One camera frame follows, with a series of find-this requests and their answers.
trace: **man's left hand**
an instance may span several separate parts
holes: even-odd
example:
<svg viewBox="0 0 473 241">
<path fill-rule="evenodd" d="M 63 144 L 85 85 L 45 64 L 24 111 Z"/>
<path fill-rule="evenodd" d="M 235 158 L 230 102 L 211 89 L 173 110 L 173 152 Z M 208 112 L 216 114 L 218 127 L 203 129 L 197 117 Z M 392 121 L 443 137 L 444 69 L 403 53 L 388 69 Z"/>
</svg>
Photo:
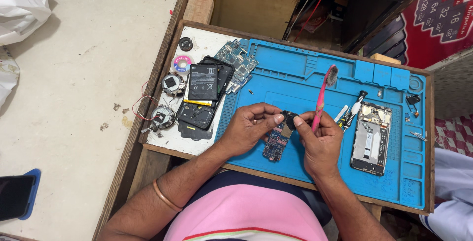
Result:
<svg viewBox="0 0 473 241">
<path fill-rule="evenodd" d="M 284 120 L 280 112 L 281 109 L 264 102 L 238 108 L 218 141 L 221 153 L 230 158 L 252 149 L 260 138 Z"/>
</svg>

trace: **hand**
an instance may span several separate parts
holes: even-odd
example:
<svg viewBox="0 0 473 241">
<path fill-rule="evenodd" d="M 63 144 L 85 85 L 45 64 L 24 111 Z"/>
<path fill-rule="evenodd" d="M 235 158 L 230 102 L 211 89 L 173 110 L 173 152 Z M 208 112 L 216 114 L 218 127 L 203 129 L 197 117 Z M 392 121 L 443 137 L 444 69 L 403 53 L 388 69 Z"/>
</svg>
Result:
<svg viewBox="0 0 473 241">
<path fill-rule="evenodd" d="M 300 135 L 300 142 L 305 147 L 304 167 L 314 180 L 337 177 L 337 161 L 340 155 L 343 131 L 335 121 L 323 112 L 317 132 L 312 132 L 308 123 L 316 112 L 305 112 L 294 117 L 294 125 Z"/>
<path fill-rule="evenodd" d="M 264 102 L 238 108 L 218 141 L 228 158 L 252 149 L 284 120 L 280 112 L 281 109 Z"/>
</svg>

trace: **black screwdriver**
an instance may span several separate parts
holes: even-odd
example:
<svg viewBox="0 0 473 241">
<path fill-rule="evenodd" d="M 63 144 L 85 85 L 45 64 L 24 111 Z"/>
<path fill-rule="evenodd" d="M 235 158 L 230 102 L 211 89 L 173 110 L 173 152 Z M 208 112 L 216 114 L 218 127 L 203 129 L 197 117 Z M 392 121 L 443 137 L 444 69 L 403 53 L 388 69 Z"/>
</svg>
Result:
<svg viewBox="0 0 473 241">
<path fill-rule="evenodd" d="M 352 110 L 350 111 L 350 117 L 348 117 L 347 122 L 343 126 L 343 128 L 344 128 L 343 132 L 344 133 L 345 133 L 345 130 L 348 129 L 350 127 L 350 125 L 352 125 L 353 118 L 355 118 L 355 115 L 358 113 L 359 108 L 361 107 L 361 102 L 363 101 L 363 99 L 365 98 L 366 95 L 368 95 L 368 93 L 366 91 L 364 91 L 364 90 L 359 91 L 358 99 L 355 102 L 355 104 L 353 105 Z"/>
</svg>

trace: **copper bracelet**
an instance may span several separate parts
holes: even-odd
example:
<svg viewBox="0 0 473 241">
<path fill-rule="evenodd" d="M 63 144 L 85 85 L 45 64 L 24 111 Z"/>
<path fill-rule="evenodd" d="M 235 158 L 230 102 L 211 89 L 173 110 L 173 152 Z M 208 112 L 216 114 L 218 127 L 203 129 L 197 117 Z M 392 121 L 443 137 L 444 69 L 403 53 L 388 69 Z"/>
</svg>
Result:
<svg viewBox="0 0 473 241">
<path fill-rule="evenodd" d="M 166 203 L 171 209 L 177 211 L 177 212 L 180 212 L 182 210 L 182 208 L 179 208 L 178 206 L 176 206 L 174 203 L 172 203 L 167 197 L 165 197 L 162 193 L 161 193 L 161 190 L 159 189 L 159 187 L 157 186 L 157 178 L 153 180 L 153 187 L 154 187 L 154 191 L 156 192 L 157 196 L 159 196 L 159 198 L 164 201 L 164 203 Z"/>
</svg>

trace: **pink toothbrush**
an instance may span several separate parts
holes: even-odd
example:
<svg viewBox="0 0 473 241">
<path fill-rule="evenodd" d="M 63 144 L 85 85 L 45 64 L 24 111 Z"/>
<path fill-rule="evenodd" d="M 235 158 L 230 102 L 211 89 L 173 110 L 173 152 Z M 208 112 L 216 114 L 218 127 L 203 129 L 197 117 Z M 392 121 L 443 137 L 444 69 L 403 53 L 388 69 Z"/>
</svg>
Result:
<svg viewBox="0 0 473 241">
<path fill-rule="evenodd" d="M 312 131 L 316 132 L 319 128 L 320 117 L 322 116 L 323 111 L 323 96 L 325 94 L 326 87 L 332 87 L 335 82 L 337 82 L 337 74 L 338 68 L 333 64 L 328 68 L 327 74 L 323 78 L 322 87 L 320 88 L 319 98 L 317 99 L 317 108 L 316 108 L 316 116 L 314 116 L 314 120 L 312 122 Z"/>
</svg>

